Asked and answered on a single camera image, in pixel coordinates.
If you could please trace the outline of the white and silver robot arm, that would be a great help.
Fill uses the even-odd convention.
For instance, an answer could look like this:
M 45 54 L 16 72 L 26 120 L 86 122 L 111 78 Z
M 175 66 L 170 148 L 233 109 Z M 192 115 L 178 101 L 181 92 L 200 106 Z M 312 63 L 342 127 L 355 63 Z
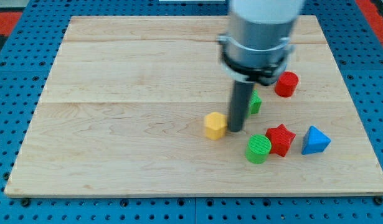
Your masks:
M 225 33 L 217 36 L 225 72 L 239 83 L 275 83 L 294 46 L 291 32 L 304 0 L 232 0 Z

